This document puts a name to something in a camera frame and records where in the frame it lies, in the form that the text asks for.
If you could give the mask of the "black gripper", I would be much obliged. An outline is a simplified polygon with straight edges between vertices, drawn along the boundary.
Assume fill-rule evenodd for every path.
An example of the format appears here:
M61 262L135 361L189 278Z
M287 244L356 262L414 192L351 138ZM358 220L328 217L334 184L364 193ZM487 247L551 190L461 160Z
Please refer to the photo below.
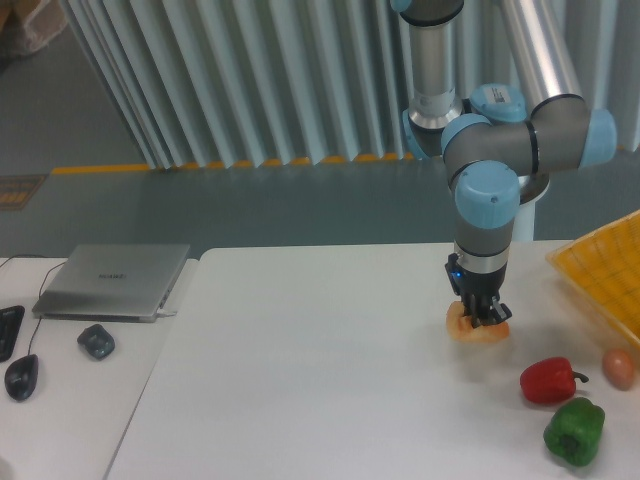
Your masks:
M447 277L455 295L460 296L464 314L471 326L496 326L512 317L509 307L499 298L504 282L506 265L489 272L477 273L462 263L463 257L451 253L445 264ZM477 301L480 307L477 315Z

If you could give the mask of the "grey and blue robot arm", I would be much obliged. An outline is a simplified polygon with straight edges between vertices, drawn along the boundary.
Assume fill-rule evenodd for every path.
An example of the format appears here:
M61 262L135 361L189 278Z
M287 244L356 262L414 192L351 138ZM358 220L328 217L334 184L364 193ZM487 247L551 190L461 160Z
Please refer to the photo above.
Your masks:
M409 28L414 92L403 116L415 156L440 156L455 206L454 250L445 269L473 327L511 317L500 299L521 198L521 179L612 159L615 120L581 95L566 43L544 1L499 9L523 101L516 121L457 96L453 24L460 1L396 1Z

